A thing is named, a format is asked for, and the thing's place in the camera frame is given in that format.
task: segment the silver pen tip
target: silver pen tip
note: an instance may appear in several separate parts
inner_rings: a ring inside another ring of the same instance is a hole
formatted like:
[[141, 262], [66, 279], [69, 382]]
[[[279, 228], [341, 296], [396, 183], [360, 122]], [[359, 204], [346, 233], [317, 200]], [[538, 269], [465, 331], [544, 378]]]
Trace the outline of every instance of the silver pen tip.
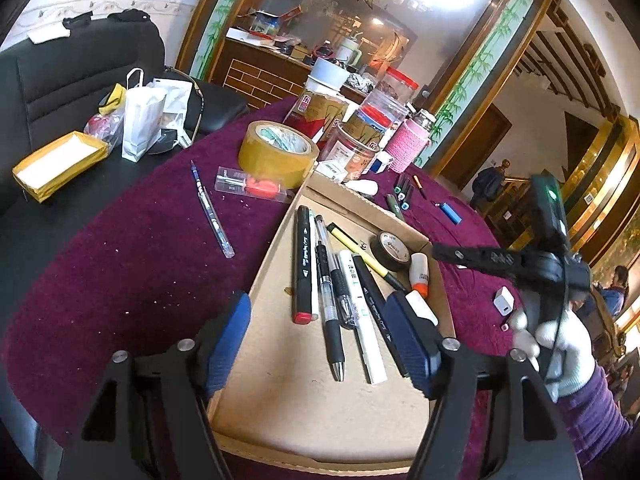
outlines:
[[334, 374], [334, 379], [339, 383], [344, 381], [344, 363], [332, 363], [331, 371]]

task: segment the orange cap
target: orange cap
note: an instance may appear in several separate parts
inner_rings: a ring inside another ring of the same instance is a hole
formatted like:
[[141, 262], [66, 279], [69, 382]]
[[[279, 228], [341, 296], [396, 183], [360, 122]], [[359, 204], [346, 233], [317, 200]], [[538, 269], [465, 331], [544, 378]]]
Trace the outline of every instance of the orange cap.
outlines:
[[415, 285], [412, 285], [411, 288], [412, 290], [417, 290], [418, 294], [420, 294], [425, 299], [429, 295], [429, 285], [427, 285], [426, 283], [415, 283]]

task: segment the purple tablecloth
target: purple tablecloth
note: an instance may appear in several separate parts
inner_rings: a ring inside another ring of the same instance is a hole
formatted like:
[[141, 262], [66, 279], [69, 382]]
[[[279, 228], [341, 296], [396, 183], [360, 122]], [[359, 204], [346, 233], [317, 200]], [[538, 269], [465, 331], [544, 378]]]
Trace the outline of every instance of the purple tablecloth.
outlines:
[[[249, 290], [287, 206], [212, 192], [236, 249], [236, 257], [226, 260], [202, 213], [189, 163], [195, 161], [205, 186], [213, 190], [219, 166], [238, 166], [247, 125], [282, 120], [291, 105], [287, 99], [254, 112], [174, 156], [100, 213], [28, 294], [4, 339], [8, 379], [28, 412], [62, 446], [114, 351], [163, 352], [216, 316], [231, 291]], [[454, 226], [415, 193], [405, 213], [410, 225], [432, 241], [495, 245], [475, 212], [421, 170], [412, 170], [430, 200], [448, 202], [463, 221]], [[385, 206], [396, 175], [374, 177], [381, 187], [376, 201]], [[511, 335], [500, 331], [501, 316], [492, 305], [504, 280], [455, 266], [440, 268], [460, 340], [478, 351], [505, 354]], [[471, 478], [481, 455], [486, 398], [479, 396], [476, 403], [461, 478]], [[307, 476], [236, 458], [230, 464], [238, 479]]]

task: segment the black tape roll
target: black tape roll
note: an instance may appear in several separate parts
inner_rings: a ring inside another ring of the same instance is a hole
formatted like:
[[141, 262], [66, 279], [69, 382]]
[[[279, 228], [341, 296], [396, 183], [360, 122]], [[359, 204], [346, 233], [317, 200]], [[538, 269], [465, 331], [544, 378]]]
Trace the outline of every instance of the black tape roll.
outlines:
[[389, 270], [399, 272], [409, 270], [411, 253], [396, 235], [381, 232], [371, 243], [371, 253], [377, 261]]

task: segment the paper bag handle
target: paper bag handle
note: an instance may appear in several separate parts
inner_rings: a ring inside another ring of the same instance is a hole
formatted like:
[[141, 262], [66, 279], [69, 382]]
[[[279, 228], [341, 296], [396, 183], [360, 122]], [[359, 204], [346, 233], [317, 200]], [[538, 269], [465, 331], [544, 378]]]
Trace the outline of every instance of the paper bag handle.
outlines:
[[142, 86], [142, 80], [145, 77], [145, 71], [142, 70], [141, 68], [134, 68], [133, 70], [131, 70], [131, 72], [129, 72], [127, 74], [127, 90], [129, 90], [129, 79], [131, 78], [132, 75], [134, 75], [138, 70], [140, 70], [140, 81], [138, 81], [138, 84], [136, 86], [134, 86], [134, 88], [136, 87], [141, 87]]

